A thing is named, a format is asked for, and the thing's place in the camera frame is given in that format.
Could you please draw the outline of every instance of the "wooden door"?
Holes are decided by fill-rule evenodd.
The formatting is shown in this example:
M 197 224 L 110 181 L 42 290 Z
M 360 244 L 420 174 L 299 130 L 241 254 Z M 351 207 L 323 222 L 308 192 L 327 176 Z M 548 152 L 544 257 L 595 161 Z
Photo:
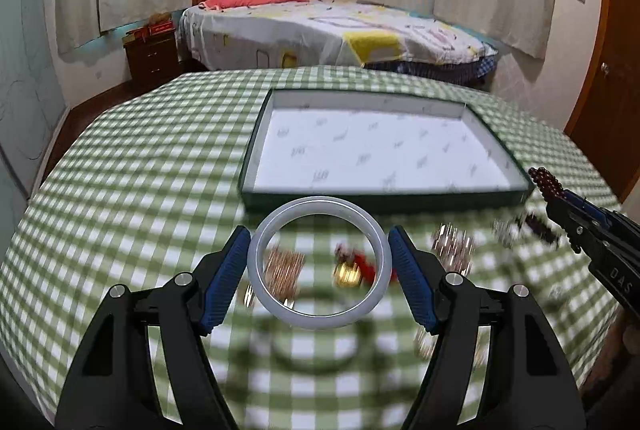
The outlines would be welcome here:
M 565 131 L 623 201 L 640 169 L 640 0 L 603 0 L 590 73 Z

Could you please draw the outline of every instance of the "jewelry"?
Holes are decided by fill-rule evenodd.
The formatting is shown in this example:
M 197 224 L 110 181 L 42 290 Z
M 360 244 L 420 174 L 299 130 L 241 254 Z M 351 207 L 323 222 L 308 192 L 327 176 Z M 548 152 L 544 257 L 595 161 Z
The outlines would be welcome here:
M 564 196 L 564 187 L 546 168 L 530 168 L 531 180 L 538 186 L 542 197 L 548 203 L 554 197 Z
M 267 289 L 264 273 L 260 268 L 262 254 L 271 237 L 292 220 L 313 214 L 330 215 L 350 222 L 367 236 L 376 256 L 376 280 L 362 301 L 347 311 L 329 316 L 298 313 L 287 309 Z M 306 197 L 283 204 L 260 223 L 249 244 L 246 269 L 255 295 L 272 315 L 284 323 L 302 329 L 333 329 L 360 320 L 382 300 L 391 278 L 391 248 L 380 225 L 356 204 L 335 197 Z
M 338 287 L 357 287 L 363 282 L 372 285 L 376 279 L 376 267 L 367 262 L 364 253 L 348 250 L 342 244 L 335 248 L 336 265 L 334 267 L 334 285 Z M 396 282 L 396 271 L 391 271 L 391 282 Z
M 441 224 L 433 233 L 431 251 L 447 272 L 468 275 L 471 272 L 471 257 L 475 248 L 473 237 L 452 224 Z
M 560 246 L 560 236 L 556 235 L 545 221 L 540 219 L 535 214 L 529 214 L 524 219 L 524 224 L 530 227 L 531 231 L 543 242 L 546 242 L 550 246 L 558 248 Z
M 264 281 L 269 292 L 281 304 L 291 309 L 298 295 L 298 277 L 305 263 L 305 256 L 294 251 L 273 248 L 267 257 Z

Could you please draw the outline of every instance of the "printed pattern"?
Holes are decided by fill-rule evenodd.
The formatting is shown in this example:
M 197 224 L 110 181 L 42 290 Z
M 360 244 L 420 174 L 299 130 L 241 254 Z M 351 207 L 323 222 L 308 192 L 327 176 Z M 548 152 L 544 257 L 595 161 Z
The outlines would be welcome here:
M 431 78 L 440 82 L 476 88 L 482 85 L 482 79 L 495 71 L 497 57 L 485 56 L 477 62 L 468 64 L 434 65 L 422 62 L 376 62 L 366 64 L 366 69 L 389 71 L 391 73 L 410 74 L 421 78 Z
M 467 65 L 497 54 L 489 44 L 433 18 L 383 6 L 321 0 L 221 11 L 190 7 L 180 19 L 178 36 L 210 70 L 362 67 L 385 60 Z M 414 75 L 434 78 L 434 74 Z
M 356 96 L 362 100 L 361 93 Z M 438 105 L 444 102 L 431 100 L 416 100 L 421 115 L 381 112 L 388 107 L 386 96 L 374 95 L 366 105 L 372 110 L 349 110 L 340 92 L 339 110 L 275 105 L 262 120 L 266 134 L 254 147 L 259 162 L 248 188 L 308 195 L 367 194 L 383 186 L 413 194 L 527 190 L 528 179 L 514 171 L 499 143 L 482 142 L 483 133 L 491 135 L 464 105 L 457 111 L 460 118 L 443 118 Z M 445 106 L 450 114 L 450 104 Z
M 31 201 L 12 240 L 0 269 L 0 338 L 43 408 L 55 410 L 74 353 L 109 286 L 162 285 L 221 248 L 236 225 L 257 227 L 261 217 L 246 214 L 237 184 L 272 87 L 406 92 L 471 103 L 525 168 L 545 166 L 593 203 L 619 206 L 562 132 L 488 94 L 359 68 L 185 74 L 105 112 L 82 133 Z M 537 192 L 527 210 L 544 216 Z M 494 220 L 516 213 L 378 221 L 385 231 L 402 224 L 419 248 L 430 247 L 441 222 L 473 231 L 478 248 L 471 280 L 500 290 L 528 285 L 581 383 L 617 304 L 588 272 L 588 258 L 573 254 L 565 237 L 552 248 L 525 229 L 512 250 L 500 245 Z M 297 309 L 335 312 L 364 295 L 331 286 L 338 243 L 370 256 L 362 234 L 341 220 L 307 217 L 286 226 L 273 242 L 306 256 Z M 556 295 L 558 289 L 564 296 Z M 326 332 L 285 327 L 260 306 L 251 312 L 234 301 L 204 344 L 240 428 L 391 429 L 405 418 L 426 370 L 414 353 L 416 329 L 401 290 L 391 285 L 364 320 Z M 159 331 L 150 338 L 161 404 L 178 419 Z M 462 419 L 477 409 L 487 345 L 482 331 Z

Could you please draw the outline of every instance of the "table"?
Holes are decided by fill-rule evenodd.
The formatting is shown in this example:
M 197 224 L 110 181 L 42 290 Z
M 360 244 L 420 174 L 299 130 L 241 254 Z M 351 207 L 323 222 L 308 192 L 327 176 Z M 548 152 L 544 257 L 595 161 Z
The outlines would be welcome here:
M 74 143 L 31 204 L 0 268 L 0 339 L 44 410 L 54 412 L 66 372 L 107 289 L 164 284 L 218 250 L 238 224 L 254 230 L 237 191 L 244 150 L 262 100 L 275 88 L 407 92 L 471 103 L 525 168 L 546 166 L 598 206 L 618 208 L 609 187 L 560 131 L 482 92 L 402 74 L 316 67 L 185 74 L 101 115 Z M 527 211 L 544 215 L 536 191 Z M 440 222 L 472 230 L 478 249 L 471 280 L 506 290 L 525 283 L 542 305 L 577 383 L 602 346 L 616 302 L 575 255 L 525 232 L 513 251 L 492 233 L 503 209 L 462 214 L 377 217 L 402 224 L 430 248 Z M 286 226 L 279 244 L 306 254 L 302 304 L 316 312 L 349 301 L 331 287 L 338 242 L 370 252 L 364 237 L 338 219 L 307 217 Z M 549 300 L 561 287 L 566 301 Z M 204 341 L 229 407 L 243 429 L 398 428 L 417 395 L 426 363 L 414 353 L 417 325 L 399 287 L 390 286 L 364 320 L 335 331 L 288 328 L 257 307 L 235 302 Z M 164 412 L 179 420 L 159 331 L 150 334 Z M 462 419 L 482 389 L 488 333 Z

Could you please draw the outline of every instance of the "bed sheet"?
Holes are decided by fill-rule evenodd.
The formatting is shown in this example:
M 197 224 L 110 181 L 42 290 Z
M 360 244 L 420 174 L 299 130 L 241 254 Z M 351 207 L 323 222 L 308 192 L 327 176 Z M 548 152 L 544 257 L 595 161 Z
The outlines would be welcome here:
M 619 207 L 562 132 L 485 93 L 359 68 L 185 74 L 105 112 L 82 133 L 32 199 L 0 268 L 0 340 L 44 409 L 55 411 L 74 353 L 111 285 L 163 285 L 219 250 L 238 224 L 254 230 L 260 223 L 245 212 L 237 184 L 271 88 L 407 92 L 471 103 L 523 166 L 545 166 L 594 204 Z M 539 193 L 526 210 L 545 217 Z M 582 383 L 618 304 L 565 237 L 552 248 L 525 232 L 513 250 L 502 247 L 492 223 L 516 212 L 377 220 L 385 231 L 402 224 L 425 249 L 440 222 L 472 231 L 478 248 L 471 280 L 499 290 L 529 286 Z M 332 288 L 332 255 L 338 242 L 366 248 L 361 233 L 339 219 L 309 217 L 286 226 L 276 241 L 306 254 L 301 301 L 328 310 L 348 300 Z M 558 288 L 565 302 L 550 300 Z M 414 354 L 417 328 L 402 291 L 391 285 L 371 314 L 335 331 L 289 328 L 263 308 L 249 312 L 233 301 L 204 346 L 242 429 L 386 430 L 400 426 L 427 367 Z M 158 331 L 150 342 L 162 408 L 179 420 Z M 487 349 L 481 331 L 463 419 L 477 409 Z
M 288 2 L 235 9 L 187 9 L 179 36 L 210 70 L 363 67 L 404 60 L 469 64 L 497 54 L 490 45 L 432 18 L 349 2 Z

